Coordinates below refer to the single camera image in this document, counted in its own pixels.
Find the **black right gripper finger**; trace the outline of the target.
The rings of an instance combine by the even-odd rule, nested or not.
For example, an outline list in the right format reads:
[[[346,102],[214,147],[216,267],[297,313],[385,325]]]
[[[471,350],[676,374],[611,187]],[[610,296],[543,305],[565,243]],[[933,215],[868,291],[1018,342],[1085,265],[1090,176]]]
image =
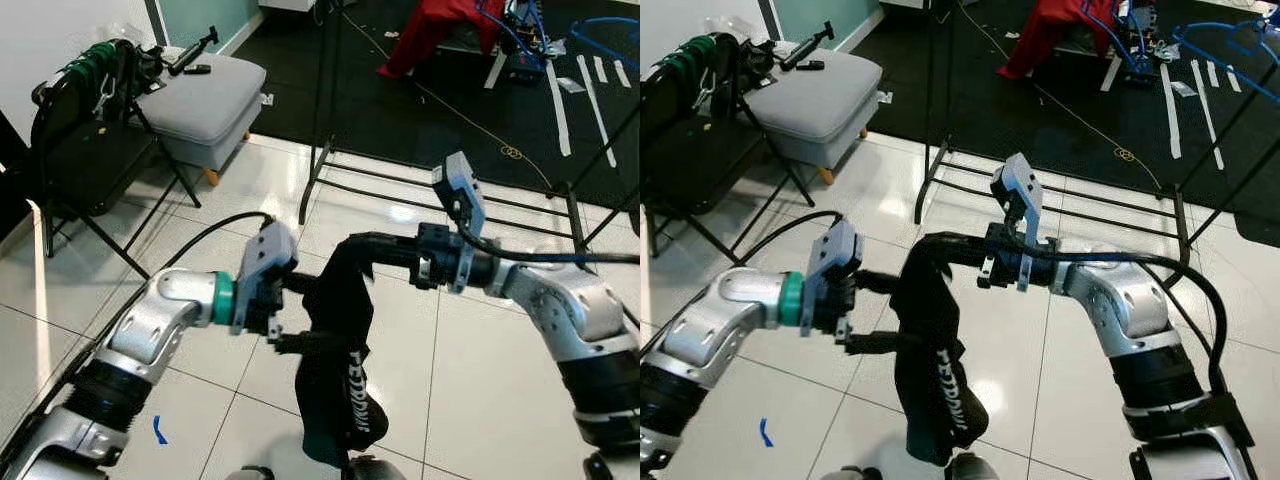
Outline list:
[[[412,276],[419,270],[421,259],[415,237],[388,233],[348,236],[346,252],[352,256],[356,270],[365,276],[372,275],[374,264],[402,268]]]
[[[951,274],[952,265],[980,268],[986,260],[983,237],[961,233],[928,233],[915,243],[915,270]]]

